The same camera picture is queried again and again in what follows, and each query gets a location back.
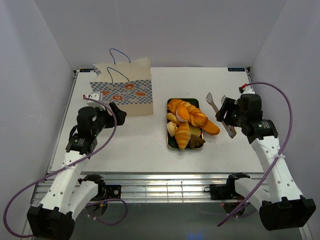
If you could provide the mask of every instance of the paper bag handle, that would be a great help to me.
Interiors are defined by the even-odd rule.
[[[110,49],[109,49],[109,53],[110,53],[111,57],[113,58],[113,63],[114,63],[114,65],[116,65],[116,60],[115,60],[115,57],[112,55],[111,50],[115,50],[115,51],[117,51],[117,52],[125,55],[126,58],[129,60],[129,63],[131,63],[130,58],[129,58],[124,52],[122,52],[122,51],[120,51],[120,50],[118,50],[118,49],[115,49],[115,48],[110,48]]]
[[[112,77],[112,75],[111,75],[111,73],[110,73],[109,69],[112,69],[112,70],[114,70],[114,71],[118,72],[119,74],[121,74],[122,76],[124,76],[124,77],[128,80],[128,82],[130,83],[129,78],[127,78],[125,75],[123,75],[123,74],[122,74],[121,72],[119,72],[118,70],[116,70],[116,69],[114,69],[114,68],[112,68],[112,67],[108,66],[108,67],[106,68],[106,70],[108,71],[108,73],[109,73],[109,75],[110,75],[110,77],[111,77],[112,83],[114,83],[114,79],[113,79],[113,77]]]

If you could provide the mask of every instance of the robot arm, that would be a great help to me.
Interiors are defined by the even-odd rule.
[[[278,155],[278,132],[271,120],[263,119],[262,101],[248,86],[240,90],[238,100],[226,98],[216,119],[226,125],[240,127],[257,154],[266,173],[275,157],[279,157],[266,180],[269,192],[259,187],[249,199],[259,210],[267,230],[302,227],[316,210],[313,199],[305,199],[293,180],[283,155]],[[255,183],[246,174],[232,174],[227,180],[231,194],[247,196]]]
[[[90,99],[102,100],[100,92],[93,92]],[[77,125],[70,132],[61,168],[48,193],[37,207],[31,206],[27,219],[34,236],[48,239],[68,240],[74,230],[75,220],[92,199],[103,200],[105,183],[99,175],[88,175],[79,179],[89,159],[75,165],[75,161],[91,154],[97,146],[97,136],[105,128],[113,128],[115,120],[101,105],[87,101],[89,106],[78,111]],[[127,113],[113,102],[109,104],[116,116],[117,125],[123,125]],[[76,182],[80,187],[73,193]]]

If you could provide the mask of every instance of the white table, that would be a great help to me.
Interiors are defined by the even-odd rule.
[[[240,96],[238,87],[248,83],[246,72],[228,72],[227,68],[211,67],[153,67],[152,94],[154,115],[127,117],[119,126],[111,142],[93,156],[84,172],[139,174],[195,174],[195,173],[262,173],[258,157],[247,138],[237,130],[229,138],[222,124],[215,120],[212,107],[206,102],[208,92],[221,106],[221,98]],[[58,170],[63,162],[70,130],[77,124],[78,110],[86,106],[83,94],[92,92],[90,82],[94,72],[80,72],[73,89],[64,125],[51,170]],[[196,98],[201,110],[217,124],[220,134],[204,134],[206,143],[200,150],[172,150],[167,146],[166,109],[170,98]],[[109,137],[112,129],[98,136],[98,146]]]

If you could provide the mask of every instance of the printed orange circle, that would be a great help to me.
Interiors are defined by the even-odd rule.
[[[112,99],[116,100],[116,101],[121,101],[124,98],[121,95],[114,95],[114,96],[112,96]]]
[[[105,95],[108,95],[110,91],[102,91],[101,93],[103,94],[103,96],[105,96]]]
[[[135,88],[135,85],[132,84],[132,83],[129,83],[129,84],[125,85],[124,88],[127,89],[127,90],[132,90],[132,89]]]
[[[144,91],[137,91],[135,93],[135,95],[139,96],[139,97],[145,97],[147,94]]]

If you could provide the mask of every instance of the green tray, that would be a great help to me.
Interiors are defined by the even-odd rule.
[[[170,101],[174,99],[174,98],[170,98],[168,101],[167,101],[167,105],[168,103],[170,103]],[[181,99],[182,101],[185,101],[185,102],[188,102],[190,104],[192,104],[193,106],[195,106],[196,108],[200,108],[199,107],[199,101],[195,98],[177,98],[177,99]],[[204,133],[202,131],[202,129],[200,128],[201,130],[201,135],[200,135],[200,138],[204,139]],[[179,146],[178,146],[178,143],[175,139],[174,136],[170,136],[169,132],[167,131],[166,133],[166,141],[167,141],[167,144],[168,144],[168,147],[171,148],[171,149],[177,149],[179,150]],[[201,149],[204,145],[202,144],[200,147],[197,147],[197,148],[190,148],[190,147],[186,147],[185,149],[189,149],[189,150],[197,150],[197,149]]]

